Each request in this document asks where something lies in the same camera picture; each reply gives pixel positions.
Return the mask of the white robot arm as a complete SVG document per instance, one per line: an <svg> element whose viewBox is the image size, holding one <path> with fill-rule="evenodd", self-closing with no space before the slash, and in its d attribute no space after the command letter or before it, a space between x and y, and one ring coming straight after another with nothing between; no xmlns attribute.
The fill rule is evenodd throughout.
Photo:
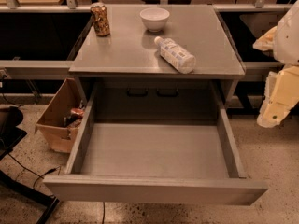
<svg viewBox="0 0 299 224"><path fill-rule="evenodd" d="M299 103L299 1L259 39L253 47L273 51L274 58L283 63L278 73L270 72L266 79L264 100L257 123L265 128L280 124Z"/></svg>

